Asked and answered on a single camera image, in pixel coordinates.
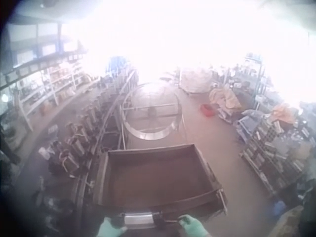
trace concrete floor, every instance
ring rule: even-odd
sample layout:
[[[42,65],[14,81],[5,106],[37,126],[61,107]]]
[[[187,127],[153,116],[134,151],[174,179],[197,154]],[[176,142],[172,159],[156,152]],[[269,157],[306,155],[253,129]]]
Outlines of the concrete floor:
[[[158,142],[143,142],[132,138],[128,147],[149,148],[194,143],[209,162],[228,199],[228,215],[221,214],[209,220],[204,224],[206,229],[214,237],[267,236],[274,223],[267,215],[271,204],[260,180],[238,155],[243,144],[238,141],[235,128],[217,116],[207,118],[201,113],[199,107],[202,103],[208,103],[207,94],[189,97],[177,88],[174,90],[183,106],[188,141],[181,127],[180,132]],[[75,119],[76,113],[73,110],[82,108],[85,100],[87,98],[82,97],[75,104],[69,104],[50,125],[58,124],[62,128],[62,124]],[[36,187],[39,175],[50,178],[47,163],[38,154],[43,142],[34,147],[17,180],[17,188],[25,197]]]

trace large metal wheel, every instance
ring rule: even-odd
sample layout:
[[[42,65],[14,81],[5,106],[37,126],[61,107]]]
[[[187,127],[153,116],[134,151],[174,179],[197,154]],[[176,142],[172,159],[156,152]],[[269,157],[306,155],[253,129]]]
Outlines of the large metal wheel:
[[[121,117],[127,131],[135,137],[159,140],[178,130],[182,107],[168,84],[146,83],[126,95]]]

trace metal rail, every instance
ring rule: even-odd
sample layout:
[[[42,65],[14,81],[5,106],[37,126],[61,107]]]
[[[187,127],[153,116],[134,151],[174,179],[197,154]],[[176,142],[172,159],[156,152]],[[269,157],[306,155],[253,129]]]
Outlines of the metal rail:
[[[101,126],[100,132],[97,135],[97,141],[95,143],[95,145],[92,146],[91,148],[91,153],[93,156],[97,156],[97,148],[100,145],[100,140],[103,137],[104,134],[106,134],[106,126],[108,123],[108,119],[110,118],[110,116],[112,115],[112,113],[115,111],[116,106],[118,105],[118,102],[120,101],[120,97],[124,94],[126,87],[128,86],[129,88],[131,88],[130,85],[130,81],[133,78],[133,76],[135,76],[136,71],[132,71],[125,84],[123,85],[123,87],[121,88],[120,92],[118,93],[116,99],[114,100],[114,102],[112,103],[111,107],[109,108],[109,110],[107,111],[107,113],[102,117],[102,121],[103,124]],[[81,178],[77,178],[75,185],[74,185],[74,192],[76,193],[75,195],[73,195],[73,200],[75,200],[76,202],[76,206],[77,206],[77,216],[76,216],[76,230],[77,232],[80,231],[80,227],[81,227],[81,222],[82,222],[82,212],[83,212],[83,200],[84,200],[84,194],[86,192],[86,187],[87,187],[87,181],[88,181],[88,177],[89,177],[89,173],[90,173],[90,168],[92,166],[92,161],[94,159],[89,160],[87,167],[89,172],[85,175],[83,175]]]

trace tarp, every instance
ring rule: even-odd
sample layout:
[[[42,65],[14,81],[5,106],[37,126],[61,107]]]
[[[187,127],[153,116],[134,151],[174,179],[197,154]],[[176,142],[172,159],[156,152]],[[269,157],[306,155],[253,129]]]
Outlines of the tarp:
[[[242,106],[234,92],[227,87],[215,88],[209,94],[211,104],[218,104],[222,108],[241,110]]]
[[[212,72],[204,68],[182,68],[179,86],[188,93],[205,93],[211,89]]]

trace hand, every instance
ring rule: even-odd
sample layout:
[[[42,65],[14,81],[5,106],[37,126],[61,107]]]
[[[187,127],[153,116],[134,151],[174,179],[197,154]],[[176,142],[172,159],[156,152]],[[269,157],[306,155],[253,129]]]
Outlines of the hand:
[[[111,224],[111,219],[106,217],[104,218],[103,223],[100,226],[98,237],[119,237],[127,231],[127,227],[116,229]]]
[[[180,216],[179,223],[188,237],[205,237],[208,235],[208,232],[202,223],[190,215]]]

